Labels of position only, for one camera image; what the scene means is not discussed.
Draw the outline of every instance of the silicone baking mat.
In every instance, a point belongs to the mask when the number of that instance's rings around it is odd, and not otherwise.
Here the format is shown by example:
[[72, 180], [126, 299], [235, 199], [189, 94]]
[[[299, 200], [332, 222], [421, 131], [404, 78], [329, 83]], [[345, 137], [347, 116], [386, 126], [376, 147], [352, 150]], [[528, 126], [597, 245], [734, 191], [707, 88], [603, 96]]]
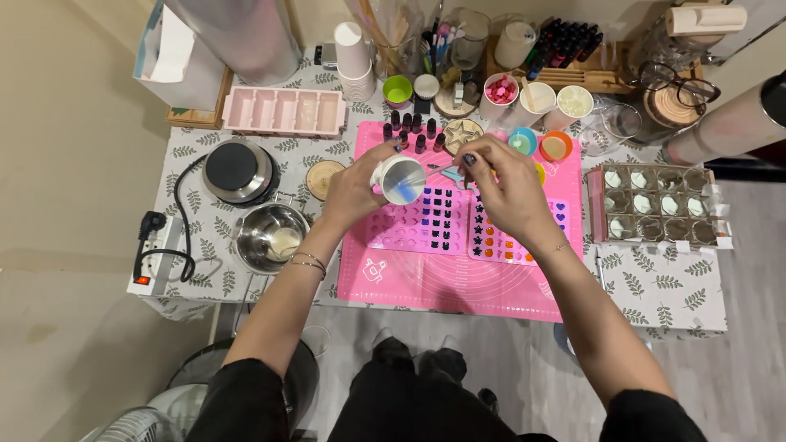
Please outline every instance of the silicone baking mat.
[[[378, 121], [358, 126], [354, 157], [382, 142]], [[435, 153], [428, 140], [426, 153], [417, 155], [413, 146], [404, 154], [424, 166], [452, 161], [446, 152]], [[570, 206], [571, 246], [582, 254], [581, 149], [574, 140], [573, 153], [558, 163], [546, 163], [544, 189], [549, 198], [567, 201]], [[455, 186], [442, 175], [432, 176], [427, 186]], [[465, 191], [472, 196], [472, 191]], [[402, 252], [374, 249], [366, 245], [366, 220], [355, 224], [343, 240], [338, 297], [375, 304], [404, 305], [437, 311], [464, 311], [479, 315], [508, 316], [561, 322], [549, 284], [537, 267], [473, 260], [464, 255]]]
[[[562, 230], [571, 231], [570, 205], [566, 200], [546, 198], [551, 215]], [[481, 197], [475, 197], [469, 213], [469, 256], [478, 261], [537, 266], [518, 241], [499, 230], [486, 215]]]
[[426, 186], [412, 204], [393, 205], [366, 219], [366, 244], [374, 249], [464, 255], [467, 194], [455, 186]]

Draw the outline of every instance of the person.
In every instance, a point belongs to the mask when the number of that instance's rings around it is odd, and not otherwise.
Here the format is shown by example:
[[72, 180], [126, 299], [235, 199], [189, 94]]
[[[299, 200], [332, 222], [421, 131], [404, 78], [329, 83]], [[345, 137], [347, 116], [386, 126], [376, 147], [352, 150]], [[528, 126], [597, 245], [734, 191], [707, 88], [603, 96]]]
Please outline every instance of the person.
[[[387, 204], [369, 177], [395, 152], [395, 142], [378, 145], [331, 178], [322, 216], [241, 327], [189, 442], [288, 439], [282, 378], [323, 277], [320, 264], [357, 221]], [[549, 281], [579, 365], [607, 411], [601, 440], [705, 440], [655, 357], [554, 222], [533, 160], [486, 135], [462, 146], [454, 165], [478, 186], [493, 224], [531, 253]], [[446, 347], [420, 361], [416, 374], [408, 348], [383, 330], [329, 440], [553, 440], [520, 438], [464, 390], [462, 354]]]

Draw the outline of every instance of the leaf-patterned tablecloth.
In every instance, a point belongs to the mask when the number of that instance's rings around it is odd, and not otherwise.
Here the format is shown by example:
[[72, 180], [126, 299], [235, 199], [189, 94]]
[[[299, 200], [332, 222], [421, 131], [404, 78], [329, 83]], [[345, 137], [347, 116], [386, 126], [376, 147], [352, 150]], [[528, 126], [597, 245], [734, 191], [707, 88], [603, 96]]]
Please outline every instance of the leaf-patterned tablecloth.
[[[313, 65], [304, 58], [300, 69], [289, 81], [280, 85], [287, 88], [341, 90], [338, 76], [321, 66]], [[346, 130], [338, 139], [281, 138], [276, 136], [250, 136], [253, 141], [271, 155], [281, 167], [279, 190], [294, 193], [307, 200], [303, 212], [307, 218], [317, 217], [323, 204], [308, 192], [303, 180], [308, 169], [321, 160], [336, 160], [349, 166], [353, 162], [354, 141], [358, 125], [364, 120], [389, 120], [391, 110], [384, 104], [381, 86], [374, 97], [366, 103], [347, 103], [349, 114]], [[401, 109], [412, 112], [412, 105]], [[447, 120], [436, 116], [444, 127]], [[470, 118], [480, 121], [477, 112]], [[567, 132], [576, 137], [582, 130], [582, 122], [573, 123]], [[155, 209], [168, 215], [178, 215], [172, 193], [179, 174], [197, 157], [208, 153], [219, 142], [242, 137], [230, 131], [206, 131], [173, 127], [167, 155], [163, 165], [161, 183]], [[582, 158], [586, 170], [603, 162], [662, 163], [659, 149], [622, 148], [608, 157]], [[189, 216], [192, 233], [192, 254], [196, 259], [196, 273], [187, 283], [178, 277], [183, 260], [176, 259], [171, 271], [166, 297], [143, 298], [162, 315], [181, 320], [199, 315], [215, 302], [241, 302], [248, 287], [248, 299], [255, 301], [264, 289], [266, 279], [255, 276], [249, 285], [251, 274], [240, 264], [231, 245], [231, 226], [244, 212], [239, 208], [223, 204], [209, 193], [202, 183], [201, 165], [185, 177], [180, 189], [185, 209]], [[584, 253], [587, 267], [594, 273], [595, 247], [591, 243], [590, 221], [587, 215], [586, 189], [584, 191]], [[180, 249], [185, 248], [181, 239]], [[725, 330], [725, 311], [720, 292], [720, 275], [714, 256], [699, 254], [676, 255], [669, 251], [665, 255], [649, 255], [644, 249], [621, 249], [602, 246], [604, 276], [607, 289], [625, 316], [641, 334], [650, 339], [706, 337], [712, 331]], [[416, 310], [407, 306], [386, 306], [339, 300], [336, 296], [341, 251], [328, 265], [328, 274], [320, 285], [314, 305], [355, 308], [386, 308], [392, 310]]]

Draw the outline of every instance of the pink silicone mold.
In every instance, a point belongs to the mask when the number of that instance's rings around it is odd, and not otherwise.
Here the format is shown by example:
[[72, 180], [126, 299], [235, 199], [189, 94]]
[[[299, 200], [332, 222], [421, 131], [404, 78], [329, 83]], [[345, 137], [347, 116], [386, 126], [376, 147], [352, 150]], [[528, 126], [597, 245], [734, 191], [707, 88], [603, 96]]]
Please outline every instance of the pink silicone mold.
[[[478, 261], [537, 266], [532, 255], [518, 241], [490, 222], [480, 197], [473, 198], [475, 200], [469, 207], [469, 257]], [[557, 225], [570, 232], [571, 217], [567, 201], [546, 200]]]
[[388, 204], [369, 215], [372, 249], [463, 255], [467, 252], [467, 196], [455, 187], [427, 186], [412, 204]]
[[335, 137], [347, 103], [333, 90], [232, 87], [224, 104], [224, 128], [244, 133]]

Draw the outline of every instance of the blue silicone cup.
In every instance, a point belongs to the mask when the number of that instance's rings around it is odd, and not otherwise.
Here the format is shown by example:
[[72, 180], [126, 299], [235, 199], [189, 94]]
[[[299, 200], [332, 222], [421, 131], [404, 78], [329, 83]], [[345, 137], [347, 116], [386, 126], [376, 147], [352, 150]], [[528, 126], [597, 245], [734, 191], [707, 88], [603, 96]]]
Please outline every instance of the blue silicone cup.
[[538, 150], [538, 136], [531, 129], [519, 127], [510, 134], [508, 144], [515, 150], [531, 157]]

